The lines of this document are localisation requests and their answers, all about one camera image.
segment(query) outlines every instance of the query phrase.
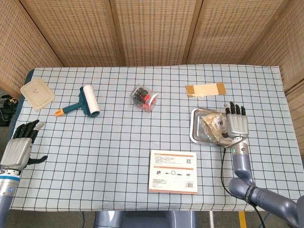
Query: lint roller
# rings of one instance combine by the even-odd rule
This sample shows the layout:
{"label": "lint roller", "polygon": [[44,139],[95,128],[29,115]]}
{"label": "lint roller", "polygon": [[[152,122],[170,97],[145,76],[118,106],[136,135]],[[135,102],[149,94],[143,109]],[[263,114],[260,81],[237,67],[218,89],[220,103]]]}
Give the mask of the lint roller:
{"label": "lint roller", "polygon": [[64,115],[78,108],[83,109],[84,113],[91,118],[99,115],[100,111],[99,111],[98,103],[94,95],[94,90],[91,85],[85,85],[80,88],[78,103],[59,109],[58,111],[55,112],[55,116]]}

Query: robotic arm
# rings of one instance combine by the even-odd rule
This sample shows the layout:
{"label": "robotic arm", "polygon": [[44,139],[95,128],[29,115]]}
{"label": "robotic arm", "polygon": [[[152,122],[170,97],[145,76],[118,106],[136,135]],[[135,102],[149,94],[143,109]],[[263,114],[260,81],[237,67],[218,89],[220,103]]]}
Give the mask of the robotic arm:
{"label": "robotic arm", "polygon": [[48,157],[31,159],[30,152],[39,130],[44,123],[39,120],[19,126],[5,148],[0,173],[0,228],[4,227],[10,205],[20,182],[21,171],[31,164],[44,162]]}
{"label": "robotic arm", "polygon": [[226,107],[226,115],[227,132],[233,139],[228,147],[232,151],[234,173],[238,176],[229,183],[231,194],[277,215],[294,228],[304,228],[304,196],[295,203],[275,192],[257,187],[253,181],[246,141],[249,135],[248,120],[244,107],[240,110],[237,104],[234,106],[230,102],[230,108]]}

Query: floor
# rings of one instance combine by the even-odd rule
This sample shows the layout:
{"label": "floor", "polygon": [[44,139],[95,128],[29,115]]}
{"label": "floor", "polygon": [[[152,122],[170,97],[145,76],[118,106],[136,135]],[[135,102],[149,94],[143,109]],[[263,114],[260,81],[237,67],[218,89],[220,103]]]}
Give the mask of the floor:
{"label": "floor", "polygon": [[[12,124],[10,127],[0,127],[0,157],[8,142]],[[267,212],[261,212],[264,218]],[[94,225],[95,213],[85,212],[85,228],[92,228]],[[209,227],[209,213],[198,212],[200,228]],[[258,228],[260,220],[255,212],[246,212],[248,228]],[[38,212],[11,210],[6,228],[81,228],[83,217],[81,212]],[[214,212],[215,228],[238,228],[239,218],[237,212]],[[288,228],[287,224],[274,215],[270,215],[265,222],[266,227]]]}

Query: white adhesive roll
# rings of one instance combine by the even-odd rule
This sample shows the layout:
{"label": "white adhesive roll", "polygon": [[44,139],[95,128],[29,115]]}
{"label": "white adhesive roll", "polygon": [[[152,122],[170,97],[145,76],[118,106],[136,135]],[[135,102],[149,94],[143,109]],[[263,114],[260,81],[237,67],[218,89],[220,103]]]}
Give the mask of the white adhesive roll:
{"label": "white adhesive roll", "polygon": [[99,112],[100,109],[98,107],[97,99],[94,94],[94,90],[91,85],[84,86],[84,93],[87,105],[89,106],[90,113]]}

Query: orange handle tip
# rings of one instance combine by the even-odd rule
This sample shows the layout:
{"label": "orange handle tip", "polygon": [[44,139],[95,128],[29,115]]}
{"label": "orange handle tip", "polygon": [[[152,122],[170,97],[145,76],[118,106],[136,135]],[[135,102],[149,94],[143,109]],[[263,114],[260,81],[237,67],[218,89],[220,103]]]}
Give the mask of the orange handle tip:
{"label": "orange handle tip", "polygon": [[63,112],[63,109],[59,109],[55,112],[55,116],[62,116],[64,115],[65,113]]}

